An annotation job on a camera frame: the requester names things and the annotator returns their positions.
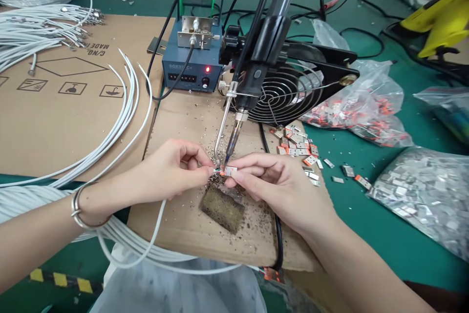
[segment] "bracelet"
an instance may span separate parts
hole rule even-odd
[[[88,225],[87,223],[85,223],[83,220],[81,220],[81,218],[79,217],[79,214],[82,212],[82,210],[80,209],[80,206],[78,205],[78,200],[80,198],[80,195],[82,194],[82,191],[92,185],[93,183],[90,183],[90,184],[85,184],[83,185],[82,187],[80,187],[80,189],[73,195],[73,198],[72,198],[72,214],[71,214],[71,217],[73,219],[75,219],[75,221],[77,222],[77,224],[86,229],[86,230],[94,230],[94,229],[98,229],[102,226],[104,226],[108,221],[109,219],[111,218],[112,215],[110,215],[106,221],[104,221],[104,223],[100,224],[100,225]]]

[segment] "cable terminal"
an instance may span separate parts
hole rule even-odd
[[[233,171],[236,171],[236,170],[238,170],[238,168],[236,168],[236,167],[223,167],[223,166],[220,166],[220,169],[215,169],[214,173],[219,174],[221,176],[231,176],[231,173]]]

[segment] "green workbench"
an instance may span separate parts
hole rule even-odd
[[[173,0],[93,0],[93,6],[104,13],[138,16],[165,17]],[[226,9],[232,0],[227,0]],[[312,7],[319,7],[319,0],[293,0],[296,3]],[[74,0],[74,4],[89,6],[89,0]],[[407,16],[410,11],[398,0],[376,0],[388,13],[399,16]],[[252,9],[257,6],[257,0],[239,0],[238,9]],[[298,13],[298,9],[291,9],[291,13]],[[195,9],[200,15],[201,9]],[[230,18],[230,23],[235,23],[238,15]],[[249,28],[252,17],[243,19],[245,29]],[[380,17],[375,11],[366,5],[359,6],[357,0],[349,0],[339,11],[328,16],[328,22],[336,29],[346,27],[359,27],[375,34],[389,25],[389,22]],[[153,36],[158,36],[160,29],[148,33],[149,42]],[[308,19],[303,18],[302,24],[292,24],[289,35],[309,34],[314,30]],[[360,34],[346,34],[352,50],[359,55],[367,55],[376,52],[379,46],[372,39]],[[415,144],[442,152],[464,154],[464,147],[453,138],[450,133],[435,121],[433,116],[425,111],[423,105],[412,97],[429,86],[444,85],[434,71],[423,68],[408,59],[405,52],[395,43],[385,40],[386,49],[376,58],[379,61],[396,60],[392,66],[390,76],[404,89],[405,99],[402,111],[397,116],[403,122],[405,129],[413,138]],[[374,181],[384,167],[390,163],[401,149],[378,147],[355,136],[348,131],[327,131],[318,128],[307,127],[306,132],[314,139],[322,157],[330,159],[335,165],[351,165],[355,172]],[[418,283],[462,292],[467,287],[466,273],[469,270],[468,263],[451,254],[427,236],[414,229],[374,200],[367,198],[363,189],[353,180],[346,180],[345,185],[333,183],[331,176],[342,176],[340,168],[325,168],[324,178],[327,189],[334,202],[338,215],[358,235],[369,243],[378,254],[388,263],[402,280],[410,280]],[[0,182],[9,181],[11,177],[0,177]],[[46,263],[46,267],[52,267],[52,261],[63,265],[65,258],[75,256],[79,252],[92,252],[86,274],[95,275],[94,268],[99,267],[102,274],[102,265],[105,259],[98,252],[97,242],[94,240],[85,243],[72,244],[61,251],[55,259]],[[86,266],[87,258],[81,258]]]

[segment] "bag of metal clips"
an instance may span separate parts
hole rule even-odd
[[[346,40],[329,24],[314,20],[313,43],[349,50]],[[348,129],[379,146],[409,147],[411,136],[396,114],[404,91],[389,77],[392,62],[357,60],[360,77],[350,86],[306,112],[300,120],[316,127]]]
[[[402,152],[368,195],[469,262],[469,157],[423,147]]]

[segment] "cardboard box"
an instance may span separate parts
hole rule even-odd
[[[105,25],[87,26],[92,37],[87,48],[72,52],[62,46],[38,54],[34,77],[31,59],[0,74],[0,173],[38,177],[61,170],[82,159],[103,141],[123,104],[122,84],[128,78],[117,47],[126,53],[140,83],[135,116],[124,134],[92,168],[77,180],[88,181],[127,146],[140,128],[148,108],[145,77],[137,61],[147,68],[147,47],[164,18],[109,15]],[[150,75],[156,95],[162,85],[161,57]],[[133,147],[103,178],[117,175],[143,159],[153,115]]]

